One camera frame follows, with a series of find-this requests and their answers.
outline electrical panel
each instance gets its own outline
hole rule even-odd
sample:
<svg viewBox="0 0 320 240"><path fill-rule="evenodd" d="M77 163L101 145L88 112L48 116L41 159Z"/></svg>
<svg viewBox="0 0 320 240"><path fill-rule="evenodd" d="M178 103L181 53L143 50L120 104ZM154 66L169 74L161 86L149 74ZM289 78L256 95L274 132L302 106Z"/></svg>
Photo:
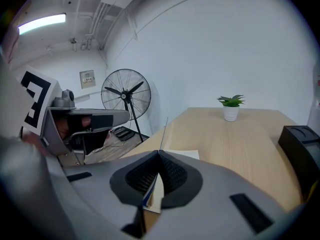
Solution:
<svg viewBox="0 0 320 240"><path fill-rule="evenodd" d="M93 70L80 72L81 88L96 86L95 72Z"/></svg>

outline table top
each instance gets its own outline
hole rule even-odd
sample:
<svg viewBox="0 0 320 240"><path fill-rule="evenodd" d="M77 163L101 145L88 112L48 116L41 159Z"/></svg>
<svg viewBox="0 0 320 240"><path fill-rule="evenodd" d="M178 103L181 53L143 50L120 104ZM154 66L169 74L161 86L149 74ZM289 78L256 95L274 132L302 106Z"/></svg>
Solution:
<svg viewBox="0 0 320 240"><path fill-rule="evenodd" d="M302 202L297 176L278 144L295 122L278 110L239 110L225 121L222 108L190 107L168 123L163 150L198 150L200 160L226 167L273 197L285 211ZM123 157L158 150L164 128Z"/></svg>

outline potted plant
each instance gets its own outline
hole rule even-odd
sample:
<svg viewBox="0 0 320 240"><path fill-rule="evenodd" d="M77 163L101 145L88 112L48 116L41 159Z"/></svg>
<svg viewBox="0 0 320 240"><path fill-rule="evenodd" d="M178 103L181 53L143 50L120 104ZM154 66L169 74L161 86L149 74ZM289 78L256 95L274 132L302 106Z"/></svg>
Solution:
<svg viewBox="0 0 320 240"><path fill-rule="evenodd" d="M243 95L235 95L232 98L223 96L218 98L218 101L223 105L223 114L226 121L233 122L237 120L240 104L244 104L243 102L245 101L241 100L242 98L244 98Z"/></svg>

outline ceiling light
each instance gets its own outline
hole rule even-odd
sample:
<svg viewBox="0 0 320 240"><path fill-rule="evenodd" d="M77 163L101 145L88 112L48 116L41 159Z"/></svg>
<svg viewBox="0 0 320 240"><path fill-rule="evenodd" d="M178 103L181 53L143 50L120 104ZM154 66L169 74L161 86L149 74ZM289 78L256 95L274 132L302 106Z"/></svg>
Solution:
<svg viewBox="0 0 320 240"><path fill-rule="evenodd" d="M44 18L38 18L33 21L30 21L26 24L23 24L19 26L19 32L20 35L22 35L25 32L28 32L30 30L34 30L39 27L55 24L55 23L62 23L66 22L66 14L58 14L58 15L53 15L53 16L48 16Z"/></svg>

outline green plant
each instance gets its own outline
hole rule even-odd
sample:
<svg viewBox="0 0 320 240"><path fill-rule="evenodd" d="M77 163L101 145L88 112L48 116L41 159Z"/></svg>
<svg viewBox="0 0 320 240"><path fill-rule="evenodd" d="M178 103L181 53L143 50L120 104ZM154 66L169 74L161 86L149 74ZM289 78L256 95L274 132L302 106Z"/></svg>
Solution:
<svg viewBox="0 0 320 240"><path fill-rule="evenodd" d="M245 102L245 100L241 100L243 98L243 95L235 95L232 98L220 96L220 98L217 100L220 101L225 107L239 107L240 104L244 104L243 102Z"/></svg>

